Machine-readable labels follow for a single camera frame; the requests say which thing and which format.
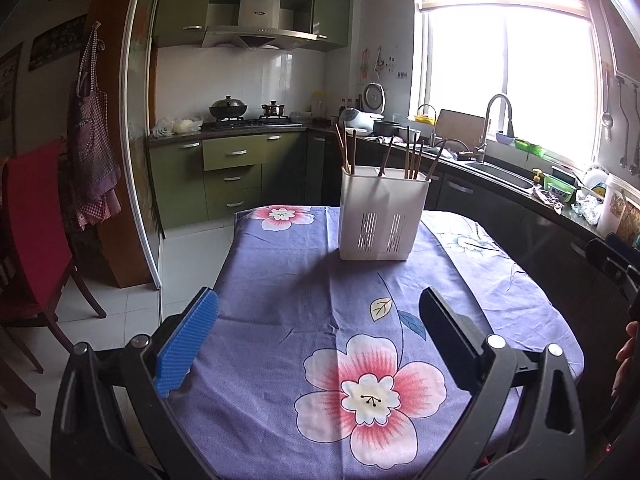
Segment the range hood chimney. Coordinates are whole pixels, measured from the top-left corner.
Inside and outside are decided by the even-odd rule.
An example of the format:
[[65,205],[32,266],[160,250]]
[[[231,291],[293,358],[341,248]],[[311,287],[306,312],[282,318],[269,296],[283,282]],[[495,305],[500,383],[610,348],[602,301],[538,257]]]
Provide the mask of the range hood chimney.
[[237,25],[207,27],[203,47],[233,44],[241,48],[279,48],[293,50],[309,41],[315,34],[278,28],[280,0],[240,0]]

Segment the white plastic basket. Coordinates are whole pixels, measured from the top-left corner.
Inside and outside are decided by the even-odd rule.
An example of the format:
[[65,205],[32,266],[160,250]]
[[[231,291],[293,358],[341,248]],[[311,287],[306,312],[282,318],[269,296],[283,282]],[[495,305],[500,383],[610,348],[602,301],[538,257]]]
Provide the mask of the white plastic basket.
[[343,260],[406,260],[414,247],[430,180],[404,170],[356,166],[342,170],[338,247]]

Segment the finger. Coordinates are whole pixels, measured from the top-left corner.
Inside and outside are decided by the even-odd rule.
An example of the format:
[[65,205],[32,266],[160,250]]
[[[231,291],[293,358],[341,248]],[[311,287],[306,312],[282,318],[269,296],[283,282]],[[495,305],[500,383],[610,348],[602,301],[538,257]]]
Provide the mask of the finger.
[[625,359],[631,357],[634,354],[634,348],[636,347],[636,338],[632,338],[627,341],[620,349],[620,352],[616,355],[616,361],[622,362]]
[[639,323],[637,321],[632,321],[626,326],[626,333],[629,334],[629,337],[636,337],[636,334],[638,333],[638,324]]
[[618,394],[620,386],[625,382],[626,376],[629,373],[629,367],[631,366],[631,358],[625,359],[624,362],[618,368],[616,373],[616,379],[613,381],[613,391],[611,395],[615,397]]

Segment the cutting board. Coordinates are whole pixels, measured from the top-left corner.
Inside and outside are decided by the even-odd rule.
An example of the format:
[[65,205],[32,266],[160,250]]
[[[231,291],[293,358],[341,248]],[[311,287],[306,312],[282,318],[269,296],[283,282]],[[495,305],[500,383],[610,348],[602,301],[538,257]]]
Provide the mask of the cutting board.
[[[441,110],[436,122],[436,135],[443,139],[461,140],[470,150],[473,150],[480,144],[483,128],[484,117]],[[459,151],[455,145],[447,145],[447,147]]]

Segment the yellow leaf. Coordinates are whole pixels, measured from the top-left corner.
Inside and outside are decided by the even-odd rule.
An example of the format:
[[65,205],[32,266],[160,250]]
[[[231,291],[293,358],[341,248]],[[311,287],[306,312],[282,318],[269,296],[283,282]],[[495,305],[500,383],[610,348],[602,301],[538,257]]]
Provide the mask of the yellow leaf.
[[391,310],[392,303],[393,301],[391,298],[378,298],[371,303],[371,319],[373,319],[373,321],[377,321],[385,317]]

